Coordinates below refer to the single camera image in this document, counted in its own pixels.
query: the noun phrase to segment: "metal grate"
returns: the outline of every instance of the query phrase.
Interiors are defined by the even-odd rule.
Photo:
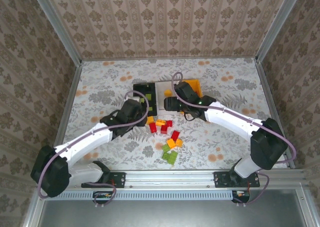
[[[93,200],[93,190],[66,190],[49,201]],[[196,200],[232,200],[231,190],[118,190],[114,200],[118,201],[196,201]]]

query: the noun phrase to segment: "toy block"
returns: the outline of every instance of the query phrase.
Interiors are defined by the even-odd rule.
[[[150,128],[151,133],[157,133],[156,123],[150,123],[149,128]]]
[[[169,156],[169,158],[167,160],[168,164],[174,165],[175,162],[176,162],[177,156],[178,156],[178,153],[172,150],[171,154],[170,154],[170,156]]]
[[[168,159],[170,158],[170,154],[169,153],[163,153],[162,155],[162,159],[165,161],[168,161]]]
[[[174,147],[176,147],[176,143],[172,138],[167,141],[167,144],[170,147],[170,149],[173,149]]]
[[[166,143],[165,145],[162,145],[161,148],[163,149],[163,151],[164,151],[165,153],[167,153],[168,151],[171,150],[170,147],[169,147],[169,145],[168,145],[167,143]]]
[[[183,81],[187,82],[200,98],[202,97],[202,91],[198,79],[184,79]]]
[[[161,134],[164,134],[164,135],[168,134],[168,126],[166,125],[161,126]]]
[[[172,135],[171,135],[171,139],[173,139],[173,141],[177,141],[178,137],[179,137],[180,132],[179,131],[173,131]]]
[[[153,116],[149,116],[148,119],[146,120],[146,124],[149,125],[151,123],[154,123],[155,120],[154,120],[154,117]]]
[[[167,120],[166,122],[165,122],[165,125],[166,126],[168,126],[168,127],[172,127],[172,120]]]
[[[182,147],[183,143],[184,143],[184,142],[183,142],[181,139],[178,138],[178,139],[176,140],[176,142],[175,142],[175,145],[178,146],[178,147]]]
[[[164,91],[164,96],[165,97],[171,97],[172,96],[172,91],[170,89],[167,89]]]
[[[157,119],[155,122],[156,126],[164,126],[165,124],[166,124],[166,121],[162,119]]]

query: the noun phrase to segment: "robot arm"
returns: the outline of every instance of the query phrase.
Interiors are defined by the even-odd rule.
[[[49,197],[58,196],[68,186],[99,181],[105,183],[110,171],[101,162],[94,161],[86,166],[74,166],[74,164],[100,145],[123,136],[134,126],[145,126],[147,118],[135,125],[128,124],[140,120],[144,114],[142,105],[138,101],[128,99],[120,110],[103,117],[100,123],[97,123],[92,129],[79,137],[55,148],[48,145],[42,147],[31,171],[32,179],[39,183],[40,176],[49,160],[61,152],[45,171],[41,183],[41,188]]]
[[[260,119],[249,118],[227,108],[210,96],[205,95],[200,98],[190,85],[184,81],[176,84],[174,90],[180,98],[190,104],[204,107],[211,106],[219,110],[193,107],[181,102],[176,97],[167,97],[164,99],[164,108],[167,111],[182,111],[191,114],[193,118],[200,118],[203,121],[219,124],[250,142],[250,155],[240,159],[229,172],[230,179],[233,180],[232,184],[235,187],[237,186],[237,182],[241,182],[260,169],[270,170],[287,149],[287,144],[282,140],[252,124],[260,124],[283,136],[275,120],[268,118],[262,121]],[[230,113],[236,113],[236,115],[249,120],[249,122]]]

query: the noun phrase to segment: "yellow block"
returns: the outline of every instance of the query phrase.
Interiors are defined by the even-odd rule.
[[[171,138],[169,139],[167,142],[168,146],[170,147],[170,149],[173,149],[174,147],[176,147],[176,143],[175,141]]]
[[[154,117],[153,116],[149,116],[148,119],[146,120],[146,124],[149,125],[151,123],[155,122]]]
[[[183,142],[181,139],[178,138],[178,139],[176,140],[176,142],[175,142],[175,145],[178,146],[178,147],[182,147],[183,143],[184,143],[184,142]]]
[[[165,97],[171,97],[172,96],[172,91],[170,89],[167,89],[166,91],[164,91],[164,96]]]
[[[166,121],[162,119],[157,119],[155,122],[156,126],[164,126],[165,124],[166,124]]]
[[[183,81],[187,82],[191,86],[193,91],[196,92],[200,98],[202,97],[202,91],[198,79],[184,79]]]

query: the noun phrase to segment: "floral tablecloth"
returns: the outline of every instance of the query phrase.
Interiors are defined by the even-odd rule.
[[[170,81],[177,71],[185,79],[199,79],[204,95],[233,110],[261,120],[270,116],[252,58],[91,61],[83,62],[82,68],[64,142],[121,108],[133,84]],[[168,135],[160,130],[151,134],[148,126],[135,127],[123,137],[101,145],[79,163],[100,160],[111,170],[228,169],[250,153],[248,142],[220,125],[199,119],[187,122],[182,115],[160,118],[173,120]],[[170,165],[162,160],[161,146],[174,130],[180,132],[183,146],[175,148],[178,157]]]

